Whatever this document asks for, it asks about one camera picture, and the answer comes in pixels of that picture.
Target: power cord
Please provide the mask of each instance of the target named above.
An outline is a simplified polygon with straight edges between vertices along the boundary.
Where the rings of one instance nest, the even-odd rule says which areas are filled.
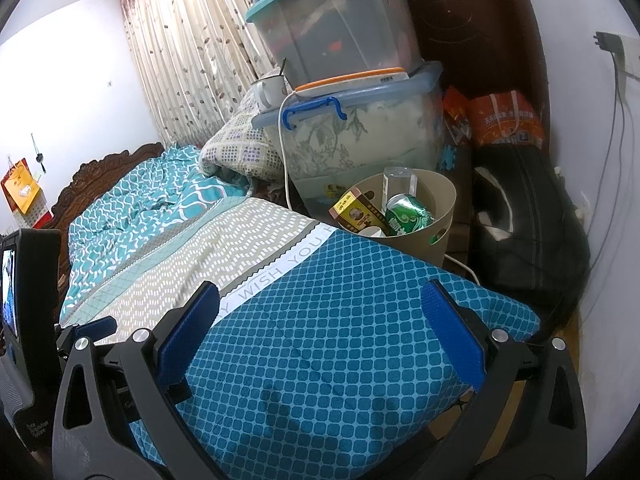
[[[614,70],[615,85],[616,85],[614,98],[616,100],[616,103],[618,102],[618,100],[620,101],[620,108],[622,109],[622,133],[620,133],[620,143],[618,145],[618,184],[616,186],[616,197],[613,201],[613,208],[611,209],[611,217],[609,219],[609,224],[607,225],[607,231],[605,232],[604,239],[602,240],[602,244],[600,245],[600,249],[598,250],[598,254],[593,261],[593,265],[591,266],[590,271],[592,271],[595,268],[596,264],[598,263],[600,256],[602,255],[602,251],[604,250],[604,247],[607,243],[607,239],[609,238],[611,226],[613,225],[613,220],[616,214],[616,207],[618,206],[618,198],[620,196],[620,185],[622,183],[622,143],[625,139],[626,118],[625,118],[625,107],[622,104],[622,96],[620,95],[620,81],[618,79],[618,64],[616,63],[616,57],[614,56],[613,53],[611,53],[611,59],[613,61],[613,70]],[[591,226],[593,225],[593,219],[591,219],[591,224],[589,225],[589,228],[591,228]]]
[[[611,133],[609,134],[609,145],[607,146],[607,155],[604,158],[604,164],[602,166],[602,172],[600,173],[600,181],[598,183],[598,194],[596,195],[596,203],[593,206],[593,215],[591,216],[591,222],[587,229],[587,237],[591,233],[591,228],[593,227],[593,221],[596,218],[596,214],[598,212],[598,204],[600,203],[600,193],[602,192],[602,184],[604,182],[604,176],[607,170],[607,164],[609,163],[609,155],[611,154],[611,146],[613,144],[613,133],[616,126],[616,111],[618,110],[618,69],[616,64],[616,57],[613,52],[610,52],[611,60],[613,61],[613,71],[614,71],[614,79],[615,79],[615,87],[613,91],[613,119],[611,121]]]
[[[613,56],[613,54],[612,54],[612,59],[613,59],[614,70],[616,72],[616,94],[615,95],[616,95],[616,98],[620,100],[620,107],[622,109],[622,133],[621,133],[621,136],[620,136],[620,146],[619,146],[619,150],[618,150],[618,153],[619,153],[619,156],[620,156],[620,169],[619,169],[620,177],[618,179],[618,188],[616,190],[616,198],[614,200],[614,207],[613,207],[612,213],[611,213],[611,220],[609,221],[609,225],[607,226],[607,231],[605,233],[605,237],[604,237],[604,240],[602,242],[602,246],[600,247],[600,250],[598,251],[598,256],[596,257],[596,259],[595,259],[595,261],[594,261],[594,263],[593,263],[593,265],[592,265],[592,267],[590,269],[590,272],[593,272],[593,269],[596,267],[596,264],[598,263],[598,259],[599,259],[600,255],[602,254],[602,251],[604,250],[604,246],[605,246],[605,243],[607,241],[607,238],[609,237],[609,232],[610,232],[611,226],[613,224],[613,219],[614,219],[614,215],[615,215],[615,208],[616,208],[617,202],[618,202],[618,195],[619,195],[619,192],[620,192],[620,182],[622,180],[622,139],[623,139],[623,137],[625,135],[625,129],[626,129],[625,102],[623,101],[622,94],[620,92],[620,84],[619,84],[619,80],[618,80],[618,77],[617,77],[618,76],[618,65],[616,63],[616,59]],[[628,221],[629,213],[631,212],[632,205],[633,205],[632,203],[633,203],[634,168],[635,168],[635,155],[636,155],[636,129],[635,129],[634,122],[633,122],[633,115],[631,115],[630,119],[631,119],[631,123],[632,123],[632,154],[631,154],[631,165],[630,165],[630,170],[629,170],[630,173],[629,173],[628,182],[630,182],[632,190],[631,190],[631,193],[630,193],[631,202],[629,204],[629,209],[626,212],[625,220],[624,220],[623,226],[622,226],[622,232],[624,232],[624,229],[626,228],[626,222]],[[616,246],[616,250],[615,250],[614,256],[613,256],[614,259],[615,259],[616,255],[618,254],[618,250],[620,248],[622,240],[623,240],[623,236],[620,237],[620,240],[618,241],[618,244]],[[603,284],[603,286],[600,287],[600,291],[599,291],[596,299],[593,301],[593,304],[591,305],[591,307],[588,310],[587,314],[581,320],[580,327],[583,327],[585,325],[585,323],[587,323],[588,319],[591,317],[591,314],[593,313],[593,311],[595,310],[595,308],[596,308],[596,306],[598,304],[598,301],[600,299],[600,295],[602,294],[603,288],[604,288],[604,284]]]
[[[284,195],[287,199],[287,207],[290,211],[293,211],[291,206],[291,198],[289,197],[289,170],[287,168],[287,154],[284,149],[284,142],[282,140],[282,111],[287,105],[287,101],[291,99],[294,95],[296,95],[296,91],[293,90],[289,95],[284,98],[284,101],[280,105],[280,110],[278,111],[278,139],[280,140],[280,150],[282,151],[282,165],[284,166]]]
[[[476,273],[473,272],[471,267],[466,266],[464,263],[459,262],[457,259],[453,258],[452,256],[449,256],[448,254],[445,254],[444,257],[447,260],[449,260],[450,262],[452,262],[452,263],[456,264],[457,266],[462,267],[463,269],[465,269],[466,272],[471,274],[471,276],[473,277],[474,281],[476,282],[476,285],[481,286],[480,285],[480,280],[478,280],[478,277],[476,276]]]

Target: black bag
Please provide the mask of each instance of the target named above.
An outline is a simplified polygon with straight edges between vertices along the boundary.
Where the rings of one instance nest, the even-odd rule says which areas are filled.
[[[547,156],[531,145],[474,153],[470,263],[482,286],[528,304],[547,338],[576,309],[589,277],[589,245]]]

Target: metal screw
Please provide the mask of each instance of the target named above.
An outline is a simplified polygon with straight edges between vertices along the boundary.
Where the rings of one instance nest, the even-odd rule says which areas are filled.
[[[141,328],[139,330],[136,330],[133,333],[133,341],[135,341],[136,343],[142,343],[143,341],[146,341],[149,338],[149,330],[147,330],[146,328]]]
[[[493,337],[494,341],[498,343],[506,343],[509,340],[509,334],[501,328],[496,328],[491,332],[491,337]]]
[[[76,341],[76,344],[74,346],[76,347],[76,350],[84,350],[89,346],[89,340],[85,337],[81,337],[80,339],[78,339],[78,341]]]
[[[555,337],[551,340],[551,344],[554,346],[556,350],[564,350],[566,348],[566,343],[563,339],[559,337]]]

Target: floral curtain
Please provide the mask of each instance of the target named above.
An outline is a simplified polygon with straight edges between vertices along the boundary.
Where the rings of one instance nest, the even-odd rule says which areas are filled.
[[[134,62],[165,145],[202,146],[274,66],[247,0],[120,0]]]

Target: monitor screen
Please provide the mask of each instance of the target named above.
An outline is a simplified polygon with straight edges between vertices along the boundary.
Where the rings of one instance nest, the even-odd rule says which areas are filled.
[[[16,338],[18,330],[15,323],[15,250],[2,253],[2,320]]]

